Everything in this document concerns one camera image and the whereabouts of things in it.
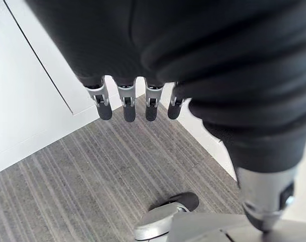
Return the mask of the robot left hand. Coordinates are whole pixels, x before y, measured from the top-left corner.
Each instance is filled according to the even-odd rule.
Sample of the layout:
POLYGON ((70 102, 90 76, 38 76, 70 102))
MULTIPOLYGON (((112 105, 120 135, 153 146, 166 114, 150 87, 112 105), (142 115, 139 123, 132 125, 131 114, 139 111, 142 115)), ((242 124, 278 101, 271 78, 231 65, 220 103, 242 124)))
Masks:
POLYGON ((306 1, 28 1, 86 87, 174 83, 227 149, 251 224, 272 230, 306 144, 306 1))

